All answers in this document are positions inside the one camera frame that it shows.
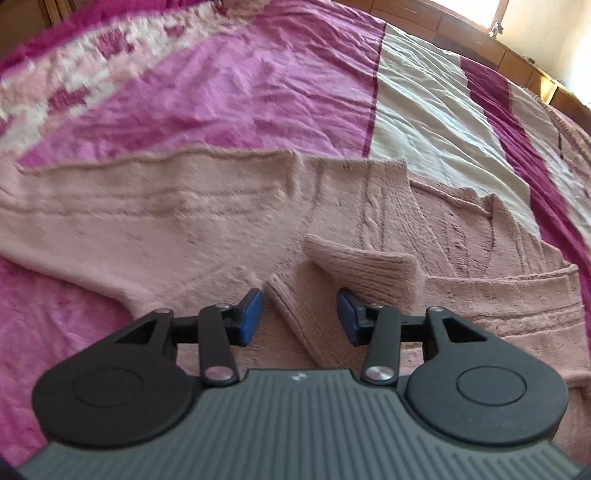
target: wooden furniture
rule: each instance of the wooden furniture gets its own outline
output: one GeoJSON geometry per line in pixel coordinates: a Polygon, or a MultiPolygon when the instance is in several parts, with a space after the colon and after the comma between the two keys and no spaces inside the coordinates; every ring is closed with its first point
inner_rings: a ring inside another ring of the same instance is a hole
{"type": "Polygon", "coordinates": [[[0,59],[73,10],[69,0],[0,0],[0,59]]]}
{"type": "MultiPolygon", "coordinates": [[[[411,35],[422,38],[502,73],[526,87],[543,101],[562,111],[591,134],[591,110],[563,85],[476,25],[430,0],[339,0],[355,6],[411,35]]],[[[502,18],[506,0],[501,0],[495,22],[502,18]]]]}

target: pink sweater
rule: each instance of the pink sweater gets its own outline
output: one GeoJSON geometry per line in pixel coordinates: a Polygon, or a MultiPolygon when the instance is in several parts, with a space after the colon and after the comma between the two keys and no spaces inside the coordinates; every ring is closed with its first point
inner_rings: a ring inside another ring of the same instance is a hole
{"type": "MultiPolygon", "coordinates": [[[[554,367],[569,386],[556,441],[591,446],[577,268],[500,200],[409,177],[399,161],[189,148],[19,171],[0,165],[0,255],[122,301],[195,313],[265,284],[247,367],[358,369],[335,311],[347,286],[423,313],[443,305],[554,367]]],[[[180,363],[195,368],[194,349],[180,363]]],[[[409,346],[403,369],[420,363],[409,346]]]]}

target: pink blanket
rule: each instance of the pink blanket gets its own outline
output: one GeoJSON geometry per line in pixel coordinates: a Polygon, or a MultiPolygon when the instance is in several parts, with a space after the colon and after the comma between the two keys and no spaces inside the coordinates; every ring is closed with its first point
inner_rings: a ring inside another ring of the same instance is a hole
{"type": "MultiPolygon", "coordinates": [[[[416,173],[497,193],[560,248],[580,268],[591,323],[589,178],[565,160],[580,149],[499,74],[381,20],[323,0],[227,17],[211,4],[99,1],[3,67],[2,162],[92,163],[191,143],[404,157],[416,173]]],[[[30,409],[38,376],[129,314],[4,260],[0,293],[0,454],[16,464],[43,445],[30,409]]]]}

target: window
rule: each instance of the window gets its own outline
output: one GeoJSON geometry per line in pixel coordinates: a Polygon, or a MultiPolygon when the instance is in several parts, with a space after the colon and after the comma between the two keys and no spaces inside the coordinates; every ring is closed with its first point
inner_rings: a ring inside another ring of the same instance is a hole
{"type": "Polygon", "coordinates": [[[485,28],[491,28],[495,22],[500,21],[500,18],[496,17],[499,4],[504,4],[504,14],[507,3],[503,0],[434,0],[434,2],[485,28]]]}

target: bright window light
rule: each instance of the bright window light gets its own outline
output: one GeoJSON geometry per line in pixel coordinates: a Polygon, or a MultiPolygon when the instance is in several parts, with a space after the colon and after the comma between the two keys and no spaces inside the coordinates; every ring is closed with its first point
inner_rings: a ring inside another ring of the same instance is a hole
{"type": "Polygon", "coordinates": [[[499,0],[434,0],[434,2],[486,28],[491,26],[499,6],[499,0]]]}

